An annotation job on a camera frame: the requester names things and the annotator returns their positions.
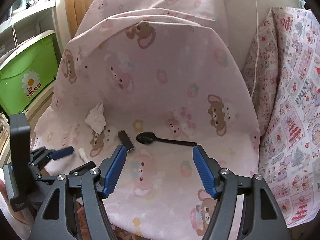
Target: pink bedsheet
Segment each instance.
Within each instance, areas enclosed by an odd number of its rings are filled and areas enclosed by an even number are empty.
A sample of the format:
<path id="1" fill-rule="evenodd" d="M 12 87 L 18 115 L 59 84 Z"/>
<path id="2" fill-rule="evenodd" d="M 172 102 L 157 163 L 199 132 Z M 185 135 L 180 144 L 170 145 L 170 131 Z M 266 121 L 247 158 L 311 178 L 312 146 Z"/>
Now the pink bedsheet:
<path id="1" fill-rule="evenodd" d="M 203 190 L 192 148 L 145 146 L 135 137 L 152 131 L 161 138 L 193 140 L 221 166 L 252 176 L 258 170 L 260 131 L 225 45 L 223 0 L 152 1 L 92 3 L 65 48 L 34 147 L 72 145 L 75 154 L 46 166 L 51 174 L 67 173 L 83 164 L 79 148 L 99 166 L 120 143 L 118 131 L 125 130 L 136 149 L 104 201 L 111 223 L 154 240 L 201 239 L 215 200 Z M 84 122 L 98 103 L 104 104 L 107 122 L 101 134 Z M 230 239 L 237 235 L 241 201 Z"/>

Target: brown teddy bear pattern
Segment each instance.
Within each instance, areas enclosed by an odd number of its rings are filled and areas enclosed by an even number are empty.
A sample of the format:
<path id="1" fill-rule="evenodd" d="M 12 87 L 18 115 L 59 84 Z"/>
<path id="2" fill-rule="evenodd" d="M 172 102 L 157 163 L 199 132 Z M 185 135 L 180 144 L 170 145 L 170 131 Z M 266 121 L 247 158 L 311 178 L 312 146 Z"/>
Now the brown teddy bear pattern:
<path id="1" fill-rule="evenodd" d="M 118 240 L 148 240 L 142 236 L 125 231 L 119 227 L 115 227 L 114 232 Z"/>
<path id="2" fill-rule="evenodd" d="M 224 120 L 223 102 L 220 97 L 215 95 L 208 95 L 208 102 L 211 104 L 208 109 L 209 115 L 211 115 L 210 124 L 217 129 L 219 136 L 224 136 L 227 132 L 227 123 Z"/>
<path id="3" fill-rule="evenodd" d="M 62 69 L 64 76 L 69 77 L 70 84 L 73 84 L 77 80 L 75 72 L 75 63 L 73 61 L 73 56 L 70 50 L 66 49 L 64 51 L 65 58 L 63 59 L 64 68 Z"/>
<path id="4" fill-rule="evenodd" d="M 106 128 L 103 129 L 101 134 L 96 133 L 95 131 L 92 131 L 93 138 L 90 141 L 90 144 L 92 145 L 92 150 L 90 151 L 90 157 L 97 156 L 102 150 L 104 146 L 103 139 L 105 138 L 105 131 Z"/>
<path id="5" fill-rule="evenodd" d="M 150 26 L 148 22 L 141 21 L 140 23 L 126 29 L 127 37 L 133 40 L 135 35 L 138 36 L 138 45 L 142 49 L 149 47 L 156 38 L 156 30 Z"/>
<path id="6" fill-rule="evenodd" d="M 196 206 L 196 211 L 198 213 L 201 213 L 202 222 L 203 222 L 203 228 L 197 229 L 198 236 L 203 236 L 204 233 L 206 232 L 210 223 L 210 219 L 212 218 L 212 214 L 216 206 L 216 202 L 217 202 L 216 200 L 206 196 L 207 196 L 207 193 L 205 192 L 204 189 L 201 189 L 198 191 L 198 198 L 200 201 L 202 201 L 202 204 L 201 206 L 200 205 Z"/>

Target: blue gripper pad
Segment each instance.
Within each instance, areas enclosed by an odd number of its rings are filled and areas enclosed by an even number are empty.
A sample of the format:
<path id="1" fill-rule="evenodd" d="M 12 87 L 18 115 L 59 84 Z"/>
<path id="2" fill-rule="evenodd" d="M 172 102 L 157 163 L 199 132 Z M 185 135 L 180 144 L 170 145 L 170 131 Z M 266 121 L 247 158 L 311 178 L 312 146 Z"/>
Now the blue gripper pad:
<path id="1" fill-rule="evenodd" d="M 127 149 L 124 146 L 119 145 L 112 156 L 101 163 L 100 167 L 103 166 L 104 162 L 110 166 L 105 175 L 104 188 L 102 190 L 102 196 L 104 198 L 107 198 L 115 190 L 126 159 Z"/>
<path id="2" fill-rule="evenodd" d="M 198 173 L 201 178 L 201 181 L 202 181 L 202 184 L 204 186 L 205 191 L 209 195 L 211 195 L 212 198 L 215 198 L 217 196 L 217 191 L 216 191 L 215 184 L 214 184 L 214 177 L 213 177 L 213 175 L 212 175 L 207 163 L 205 162 L 198 147 L 199 146 L 195 146 L 193 148 L 193 154 L 192 154 L 193 161 L 196 165 L 196 168 L 198 170 Z"/>
<path id="3" fill-rule="evenodd" d="M 69 146 L 67 148 L 64 148 L 64 149 L 61 149 L 61 150 L 54 151 L 54 152 L 50 153 L 49 157 L 50 157 L 50 159 L 56 161 L 58 159 L 61 159 L 63 157 L 66 157 L 66 156 L 72 154 L 73 151 L 74 151 L 73 147 Z"/>

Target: white cotton swab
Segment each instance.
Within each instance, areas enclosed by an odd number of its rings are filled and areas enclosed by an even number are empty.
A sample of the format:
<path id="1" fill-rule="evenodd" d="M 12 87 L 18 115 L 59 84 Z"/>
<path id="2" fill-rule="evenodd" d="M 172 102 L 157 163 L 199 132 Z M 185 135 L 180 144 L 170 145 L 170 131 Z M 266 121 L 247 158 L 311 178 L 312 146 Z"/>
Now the white cotton swab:
<path id="1" fill-rule="evenodd" d="M 80 158 L 83 160 L 83 162 L 88 163 L 89 160 L 88 160 L 87 154 L 85 153 L 85 150 L 83 148 L 79 148 L 78 152 L 79 152 Z"/>

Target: green plastic box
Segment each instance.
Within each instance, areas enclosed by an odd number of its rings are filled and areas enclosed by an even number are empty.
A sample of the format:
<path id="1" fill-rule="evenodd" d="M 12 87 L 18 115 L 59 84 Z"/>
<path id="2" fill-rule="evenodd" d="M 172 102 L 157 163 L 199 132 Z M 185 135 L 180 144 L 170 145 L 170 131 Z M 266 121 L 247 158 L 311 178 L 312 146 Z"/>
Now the green plastic box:
<path id="1" fill-rule="evenodd" d="M 53 35 L 49 30 L 26 41 L 0 66 L 0 106 L 8 115 L 22 112 L 56 78 Z"/>

